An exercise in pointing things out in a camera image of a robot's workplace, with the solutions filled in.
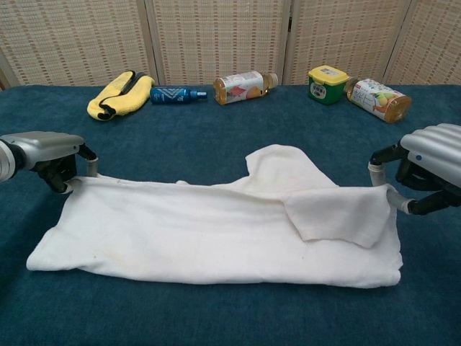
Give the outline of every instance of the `plastic bottle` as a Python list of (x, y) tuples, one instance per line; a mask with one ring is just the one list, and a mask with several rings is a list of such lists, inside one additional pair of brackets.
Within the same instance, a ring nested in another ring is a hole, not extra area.
[(387, 123), (402, 120), (411, 106), (411, 98), (372, 79), (352, 77), (344, 91), (352, 103)]
[(276, 74), (261, 74), (258, 71), (234, 74), (215, 80), (215, 99), (220, 105), (267, 95), (269, 89), (279, 84)]
[(151, 101), (154, 104), (190, 103), (198, 99), (206, 99), (206, 92), (198, 92), (189, 88), (152, 88)]

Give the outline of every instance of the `yellow lid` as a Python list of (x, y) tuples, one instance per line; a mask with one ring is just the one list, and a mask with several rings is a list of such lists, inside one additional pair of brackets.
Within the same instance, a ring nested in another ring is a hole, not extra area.
[(328, 65), (313, 68), (309, 71), (309, 77), (317, 84), (327, 84), (331, 86), (344, 83), (349, 79), (349, 76), (347, 76), (345, 72)]

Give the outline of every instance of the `beverage bottle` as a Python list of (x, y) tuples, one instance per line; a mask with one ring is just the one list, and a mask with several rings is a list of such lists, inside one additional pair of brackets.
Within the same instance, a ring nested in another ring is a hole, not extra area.
[(403, 119), (411, 106), (411, 98), (373, 79), (351, 77), (344, 91), (352, 103), (387, 123)]
[(220, 105), (267, 95), (279, 84), (276, 74), (258, 71), (217, 78), (213, 83), (215, 99)]

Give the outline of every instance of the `woven panel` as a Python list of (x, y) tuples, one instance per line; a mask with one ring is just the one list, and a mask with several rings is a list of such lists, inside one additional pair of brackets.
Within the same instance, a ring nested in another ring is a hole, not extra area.
[(381, 80), (408, 0), (295, 0), (286, 84), (304, 84), (323, 64)]
[(210, 84), (251, 70), (282, 78), (287, 1), (149, 1), (166, 84)]
[(0, 45), (20, 84), (103, 85), (148, 73), (135, 0), (0, 1)]
[(461, 84), (461, 0), (419, 0), (414, 6), (386, 82)]

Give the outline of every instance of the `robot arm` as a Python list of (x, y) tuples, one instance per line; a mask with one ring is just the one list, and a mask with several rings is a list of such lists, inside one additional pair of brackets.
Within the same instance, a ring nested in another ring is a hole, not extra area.
[(429, 126), (376, 151), (368, 165), (374, 186), (385, 184), (384, 163), (395, 160), (400, 160), (398, 182), (434, 194), (417, 201), (392, 192), (388, 195), (391, 204), (417, 215), (461, 205), (461, 126)]
[(58, 193), (71, 191), (67, 183), (76, 176), (75, 154), (88, 163), (87, 175), (97, 175), (96, 154), (82, 137), (67, 133), (26, 132), (0, 137), (0, 182), (12, 178), (19, 169), (37, 172)]

